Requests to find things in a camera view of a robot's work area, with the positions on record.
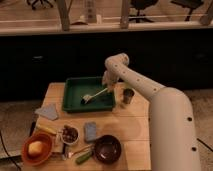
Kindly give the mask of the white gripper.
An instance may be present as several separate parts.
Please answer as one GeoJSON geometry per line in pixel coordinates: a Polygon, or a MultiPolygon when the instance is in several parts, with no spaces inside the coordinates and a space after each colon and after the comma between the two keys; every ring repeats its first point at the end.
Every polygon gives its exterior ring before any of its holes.
{"type": "Polygon", "coordinates": [[[118,82],[119,77],[113,74],[112,72],[106,70],[102,77],[102,84],[107,87],[108,92],[112,92],[115,88],[116,83],[118,82]]]}

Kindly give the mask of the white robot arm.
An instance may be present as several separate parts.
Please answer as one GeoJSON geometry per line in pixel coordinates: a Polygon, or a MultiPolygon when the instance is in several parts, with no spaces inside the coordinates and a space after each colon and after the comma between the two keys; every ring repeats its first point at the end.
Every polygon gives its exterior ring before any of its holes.
{"type": "Polygon", "coordinates": [[[102,83],[113,88],[121,78],[149,101],[152,171],[201,171],[193,108],[180,90],[130,69],[125,53],[105,59],[102,83]]]}

